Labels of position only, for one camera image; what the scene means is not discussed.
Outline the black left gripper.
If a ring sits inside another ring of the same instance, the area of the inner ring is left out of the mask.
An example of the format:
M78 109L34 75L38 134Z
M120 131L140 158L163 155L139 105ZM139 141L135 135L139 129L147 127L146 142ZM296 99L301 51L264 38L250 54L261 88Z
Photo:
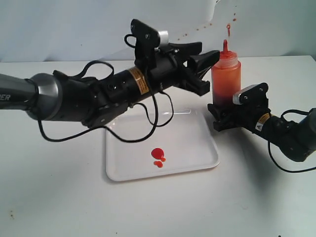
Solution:
M171 53L142 56L142 95L156 94L172 86L198 96L207 94L210 91L210 81L204 81L203 77L219 61L220 51L200 54L200 41L170 43L170 47Z

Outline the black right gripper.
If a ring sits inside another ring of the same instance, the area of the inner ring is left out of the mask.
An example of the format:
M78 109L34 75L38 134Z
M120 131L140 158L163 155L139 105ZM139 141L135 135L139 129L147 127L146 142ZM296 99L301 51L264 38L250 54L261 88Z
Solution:
M267 96L245 105L234 105L227 112L214 104L207 104L207 109L216 120L213 122L213 128L218 132L242 127L254 134L262 135L264 126L272 118Z

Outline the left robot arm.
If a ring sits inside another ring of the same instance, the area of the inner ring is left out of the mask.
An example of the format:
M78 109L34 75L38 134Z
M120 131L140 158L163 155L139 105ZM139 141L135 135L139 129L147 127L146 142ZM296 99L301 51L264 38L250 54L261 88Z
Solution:
M75 76L60 71L28 79L0 77L0 107L22 110L33 119L75 121L93 128L122 115L153 94L177 87L199 96L210 91L205 73L220 57L202 52L201 42L145 46L136 42L134 66L103 79L88 77L88 67Z

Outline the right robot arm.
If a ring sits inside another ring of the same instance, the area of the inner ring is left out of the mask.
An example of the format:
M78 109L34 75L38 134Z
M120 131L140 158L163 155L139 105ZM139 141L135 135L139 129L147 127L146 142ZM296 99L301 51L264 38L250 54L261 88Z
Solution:
M304 162L316 150L315 108L308 112L287 110L277 117L268 105L264 95L227 108L213 104L207 108L215 117L216 131L242 127L276 145L290 160Z

